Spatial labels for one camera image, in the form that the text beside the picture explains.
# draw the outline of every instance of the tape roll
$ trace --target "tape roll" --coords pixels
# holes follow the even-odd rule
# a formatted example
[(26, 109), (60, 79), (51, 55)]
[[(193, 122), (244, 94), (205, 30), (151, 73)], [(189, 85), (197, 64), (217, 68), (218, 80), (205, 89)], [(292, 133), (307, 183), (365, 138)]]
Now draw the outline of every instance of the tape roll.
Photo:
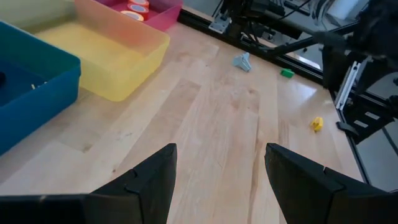
[(148, 19), (149, 9), (144, 6), (139, 6), (135, 4), (128, 4), (127, 7), (130, 11), (136, 12), (144, 17), (144, 20)]
[(141, 14), (138, 14), (136, 12), (132, 12), (132, 11), (121, 11), (121, 13), (135, 19), (138, 21), (144, 21), (144, 17)]
[(149, 1), (147, 0), (129, 0), (129, 3), (144, 6), (149, 9)]

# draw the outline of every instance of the cable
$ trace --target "cable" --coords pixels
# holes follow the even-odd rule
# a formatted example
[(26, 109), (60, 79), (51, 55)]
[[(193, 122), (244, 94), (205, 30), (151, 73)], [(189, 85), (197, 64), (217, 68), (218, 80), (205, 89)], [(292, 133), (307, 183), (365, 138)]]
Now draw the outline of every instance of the cable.
[(268, 23), (268, 24), (266, 24), (266, 25), (263, 25), (263, 26), (269, 27), (269, 26), (275, 24), (276, 22), (279, 22), (279, 21), (281, 21), (282, 19), (285, 19), (286, 17), (290, 16), (291, 14), (297, 12), (297, 10), (301, 9), (303, 6), (305, 6), (306, 4), (308, 4), (310, 1), (311, 1), (311, 0), (306, 0), (305, 2), (303, 2), (303, 4), (297, 6), (297, 7), (296, 7), (295, 9), (293, 9), (293, 11), (291, 11), (290, 13), (288, 13), (288, 14), (282, 16), (281, 18), (278, 18), (278, 19), (276, 19), (276, 20), (274, 20), (274, 21), (272, 21), (272, 22), (270, 22), (270, 23)]
[(398, 146), (396, 145), (396, 143), (394, 142), (394, 140), (392, 139), (390, 133), (388, 133), (386, 127), (383, 127), (381, 129), (383, 131), (383, 134), (385, 135), (388, 143), (391, 145), (391, 148), (396, 152), (396, 154), (398, 155)]
[(215, 16), (215, 14), (216, 14), (216, 12), (217, 12), (218, 8), (221, 6), (221, 3), (222, 3), (222, 2), (223, 2), (223, 0), (220, 0), (220, 2), (218, 3), (218, 5), (217, 5), (216, 9), (214, 10), (213, 14), (211, 15), (212, 17), (214, 17), (214, 16)]
[[(288, 14), (282, 16), (281, 18), (278, 18), (278, 19), (276, 19), (276, 20), (274, 20), (274, 21), (272, 21), (272, 22), (270, 22), (270, 23), (268, 23), (268, 24), (266, 24), (266, 25), (262, 25), (262, 26), (269, 27), (269, 26), (271, 26), (271, 25), (273, 25), (273, 24), (275, 24), (275, 23), (281, 21), (282, 19), (285, 19), (286, 17), (290, 16), (291, 14), (297, 12), (297, 11), (298, 11), (299, 9), (301, 9), (303, 6), (305, 6), (306, 4), (308, 4), (310, 1), (311, 1), (311, 0), (306, 0), (305, 2), (303, 2), (303, 4), (297, 6), (297, 7), (296, 7), (295, 9), (293, 9), (293, 11), (291, 11), (290, 13), (288, 13)], [(253, 29), (253, 27), (252, 27), (252, 21), (249, 21), (249, 30), (250, 30), (250, 32), (253, 34), (254, 38), (256, 39), (256, 45), (259, 46), (259, 45), (260, 45), (260, 42), (258, 41), (256, 34), (254, 33), (254, 29)]]
[(256, 45), (256, 47), (260, 47), (260, 46), (259, 46), (259, 42), (255, 41), (255, 40), (253, 39), (253, 37), (250, 35), (249, 32), (243, 31), (243, 33), (246, 34), (246, 36), (249, 38), (249, 40), (250, 40), (252, 43), (254, 43), (254, 44)]

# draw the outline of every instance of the wooden table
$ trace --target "wooden table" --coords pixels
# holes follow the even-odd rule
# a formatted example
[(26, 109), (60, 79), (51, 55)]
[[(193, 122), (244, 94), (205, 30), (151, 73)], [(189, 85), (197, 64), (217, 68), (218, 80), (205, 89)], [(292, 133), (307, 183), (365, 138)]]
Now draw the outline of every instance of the wooden table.
[[(84, 89), (71, 107), (0, 157), (0, 194), (91, 192), (169, 142), (178, 147), (169, 223), (284, 222), (264, 167), (277, 142), (361, 179), (328, 91), (176, 24), (161, 67), (127, 100)], [(321, 116), (322, 131), (309, 124)]]

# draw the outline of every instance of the yellow toy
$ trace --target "yellow toy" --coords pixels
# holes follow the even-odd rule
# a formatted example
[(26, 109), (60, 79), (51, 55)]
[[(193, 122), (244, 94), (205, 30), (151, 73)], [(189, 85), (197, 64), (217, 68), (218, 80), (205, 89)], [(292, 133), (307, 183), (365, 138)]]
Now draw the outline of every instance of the yellow toy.
[(323, 118), (321, 117), (316, 117), (312, 122), (311, 122), (311, 128), (317, 132), (320, 131), (323, 127)]

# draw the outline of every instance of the small green cube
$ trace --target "small green cube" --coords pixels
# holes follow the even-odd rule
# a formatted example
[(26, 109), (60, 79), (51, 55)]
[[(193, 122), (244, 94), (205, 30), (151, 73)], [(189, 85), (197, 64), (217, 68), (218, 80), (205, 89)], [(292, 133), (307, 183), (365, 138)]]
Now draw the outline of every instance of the small green cube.
[(282, 69), (282, 71), (280, 71), (280, 74), (286, 78), (292, 78), (294, 75), (294, 72), (291, 69), (284, 68), (284, 69)]

